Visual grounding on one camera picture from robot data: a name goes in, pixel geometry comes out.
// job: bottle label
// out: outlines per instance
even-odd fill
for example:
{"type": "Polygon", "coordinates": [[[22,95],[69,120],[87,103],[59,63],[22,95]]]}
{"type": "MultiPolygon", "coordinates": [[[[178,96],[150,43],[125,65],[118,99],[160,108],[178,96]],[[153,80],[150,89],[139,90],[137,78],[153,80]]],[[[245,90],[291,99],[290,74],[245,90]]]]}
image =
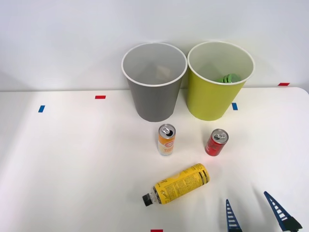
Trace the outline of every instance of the bottle label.
{"type": "Polygon", "coordinates": [[[154,188],[159,202],[167,204],[209,181],[210,176],[206,168],[198,163],[173,177],[156,183],[154,188]]]}

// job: bottle cap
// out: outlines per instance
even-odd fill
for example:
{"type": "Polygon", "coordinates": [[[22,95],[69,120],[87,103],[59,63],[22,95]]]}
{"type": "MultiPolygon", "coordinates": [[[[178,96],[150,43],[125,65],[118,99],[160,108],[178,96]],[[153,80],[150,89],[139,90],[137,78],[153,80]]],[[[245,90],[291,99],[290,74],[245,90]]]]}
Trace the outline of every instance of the bottle cap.
{"type": "Polygon", "coordinates": [[[149,193],[147,193],[146,195],[143,196],[143,201],[145,203],[145,206],[149,206],[149,205],[153,204],[149,193]]]}

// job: red soda can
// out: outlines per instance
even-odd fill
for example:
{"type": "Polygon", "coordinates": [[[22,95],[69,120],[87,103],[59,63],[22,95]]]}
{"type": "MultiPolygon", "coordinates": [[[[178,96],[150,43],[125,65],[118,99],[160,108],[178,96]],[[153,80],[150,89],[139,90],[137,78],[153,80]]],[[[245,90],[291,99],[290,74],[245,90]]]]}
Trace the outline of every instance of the red soda can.
{"type": "Polygon", "coordinates": [[[215,129],[211,133],[205,151],[210,156],[217,156],[228,141],[228,134],[223,129],[215,129]]]}

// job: can lid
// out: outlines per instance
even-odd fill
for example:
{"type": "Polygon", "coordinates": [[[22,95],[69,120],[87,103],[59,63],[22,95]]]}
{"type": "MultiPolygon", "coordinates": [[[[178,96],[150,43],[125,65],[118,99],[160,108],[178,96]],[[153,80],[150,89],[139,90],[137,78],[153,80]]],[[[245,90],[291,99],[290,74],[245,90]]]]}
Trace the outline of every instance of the can lid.
{"type": "Polygon", "coordinates": [[[173,137],[176,133],[176,129],[171,124],[163,124],[159,128],[159,134],[166,139],[173,137]]]}
{"type": "Polygon", "coordinates": [[[143,196],[143,201],[145,203],[145,206],[153,204],[153,201],[151,200],[149,193],[143,196]]]}
{"type": "Polygon", "coordinates": [[[228,141],[228,134],[223,129],[215,129],[211,133],[211,137],[216,143],[219,144],[226,144],[226,142],[228,141]]]}

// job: yellow bottle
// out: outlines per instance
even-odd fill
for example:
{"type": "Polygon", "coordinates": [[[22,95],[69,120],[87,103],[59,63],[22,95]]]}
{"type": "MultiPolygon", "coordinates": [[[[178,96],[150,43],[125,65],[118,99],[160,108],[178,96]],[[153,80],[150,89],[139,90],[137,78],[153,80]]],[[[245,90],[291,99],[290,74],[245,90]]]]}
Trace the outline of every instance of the yellow bottle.
{"type": "Polygon", "coordinates": [[[164,179],[143,196],[146,206],[153,203],[167,204],[186,193],[208,183],[210,176],[203,164],[198,163],[179,174],[164,179]]]}

